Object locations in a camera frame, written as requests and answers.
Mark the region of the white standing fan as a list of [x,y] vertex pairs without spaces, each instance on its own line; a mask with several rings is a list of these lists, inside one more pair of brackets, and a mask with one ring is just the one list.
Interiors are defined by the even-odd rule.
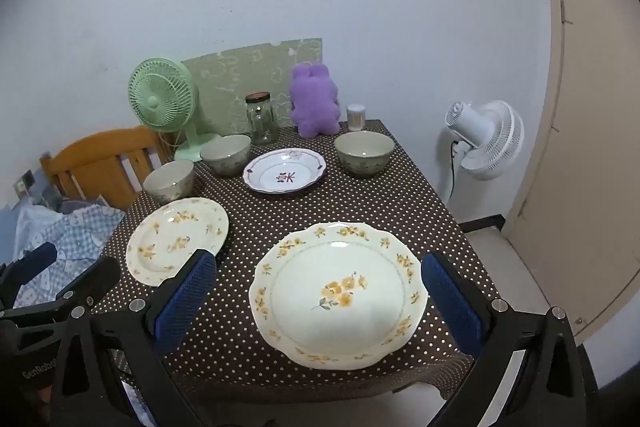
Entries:
[[520,155],[525,129],[520,114],[505,101],[474,107],[454,102],[445,115],[446,128],[456,137],[449,147],[448,204],[460,170],[478,181],[502,176]]

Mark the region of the cotton swab container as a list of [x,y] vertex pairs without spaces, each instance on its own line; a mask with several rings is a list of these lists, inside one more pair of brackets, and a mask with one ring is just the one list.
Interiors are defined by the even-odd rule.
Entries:
[[366,106],[352,103],[346,107],[347,128],[350,132],[359,132],[366,127]]

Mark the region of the green sheep pattern board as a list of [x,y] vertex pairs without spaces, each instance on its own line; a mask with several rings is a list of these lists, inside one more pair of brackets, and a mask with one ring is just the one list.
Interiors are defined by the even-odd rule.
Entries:
[[198,87],[196,129],[201,134],[247,132],[245,97],[255,92],[268,92],[278,125],[290,127],[291,70],[298,63],[321,61],[320,38],[267,42],[186,60]]

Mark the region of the glass jar dark lid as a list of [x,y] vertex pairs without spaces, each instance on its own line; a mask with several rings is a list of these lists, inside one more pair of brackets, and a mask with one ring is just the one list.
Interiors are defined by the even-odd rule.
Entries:
[[278,125],[274,118],[269,92],[255,92],[245,97],[250,137],[254,144],[269,144],[278,139]]

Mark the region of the brown polka dot tablecloth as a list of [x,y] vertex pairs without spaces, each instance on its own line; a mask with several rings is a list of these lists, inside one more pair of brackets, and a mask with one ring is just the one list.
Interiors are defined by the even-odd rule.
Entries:
[[340,165],[331,138],[307,142],[326,158],[323,178],[291,195],[250,190],[239,178],[196,168],[195,192],[224,207],[230,231],[218,279],[168,366],[190,397],[245,402],[311,402],[370,397],[416,383],[451,395],[471,360],[461,353],[434,303],[410,317],[410,331],[381,361],[364,369],[313,369],[280,352],[250,313],[250,283],[268,249],[320,222],[363,222],[390,233],[416,257],[444,254],[487,297],[497,289],[457,222],[408,154],[396,147],[384,171],[358,179]]

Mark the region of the red patterned white plate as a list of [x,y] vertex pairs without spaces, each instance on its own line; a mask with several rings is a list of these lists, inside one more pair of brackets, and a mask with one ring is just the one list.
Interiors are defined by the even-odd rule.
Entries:
[[262,194],[286,194],[319,181],[326,171],[323,156],[306,148],[281,148],[253,159],[243,171],[243,181]]

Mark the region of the green desk fan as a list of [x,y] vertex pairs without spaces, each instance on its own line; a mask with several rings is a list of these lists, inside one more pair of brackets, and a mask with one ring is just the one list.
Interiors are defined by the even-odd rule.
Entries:
[[181,62],[153,57],[140,63],[128,82],[128,101],[134,115],[160,134],[183,134],[175,158],[201,161],[201,150],[217,133],[199,134],[194,124],[198,87]]

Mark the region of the blue checkered blanket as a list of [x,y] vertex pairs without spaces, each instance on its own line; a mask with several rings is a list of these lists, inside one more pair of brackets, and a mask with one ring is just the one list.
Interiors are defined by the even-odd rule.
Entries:
[[1,209],[1,261],[20,259],[43,243],[56,248],[55,262],[18,291],[15,306],[48,303],[100,257],[125,213],[103,205],[85,205],[60,213],[30,198]]

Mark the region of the small yellow floral plate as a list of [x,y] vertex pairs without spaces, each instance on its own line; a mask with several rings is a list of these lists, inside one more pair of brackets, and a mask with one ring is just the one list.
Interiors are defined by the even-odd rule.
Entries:
[[194,251],[216,255],[229,232],[229,218],[218,202],[190,197],[170,202],[144,218],[126,249],[130,275],[148,286],[174,277]]

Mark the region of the large yellow floral plate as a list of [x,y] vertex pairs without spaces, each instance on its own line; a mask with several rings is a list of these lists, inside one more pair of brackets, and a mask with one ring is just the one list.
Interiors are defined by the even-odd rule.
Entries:
[[416,332],[428,292],[420,261],[363,222],[316,223],[257,262],[248,303],[269,346],[308,369],[365,369]]

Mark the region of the green bowl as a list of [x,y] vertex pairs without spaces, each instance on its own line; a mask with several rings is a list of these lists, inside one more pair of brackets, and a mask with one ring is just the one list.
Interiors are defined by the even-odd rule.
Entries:
[[201,149],[201,160],[216,176],[239,176],[250,160],[252,140],[245,134],[221,136]]
[[168,204],[189,197],[193,192],[194,181],[194,162],[177,159],[153,170],[143,181],[142,187],[155,202]]
[[390,162],[395,141],[373,131],[347,132],[334,140],[342,167],[355,176],[375,176]]

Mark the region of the purple plush toy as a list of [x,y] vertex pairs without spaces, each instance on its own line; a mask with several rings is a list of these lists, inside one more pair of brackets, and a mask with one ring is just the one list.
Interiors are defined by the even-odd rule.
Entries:
[[296,64],[290,82],[291,119],[304,139],[340,132],[338,90],[322,63]]

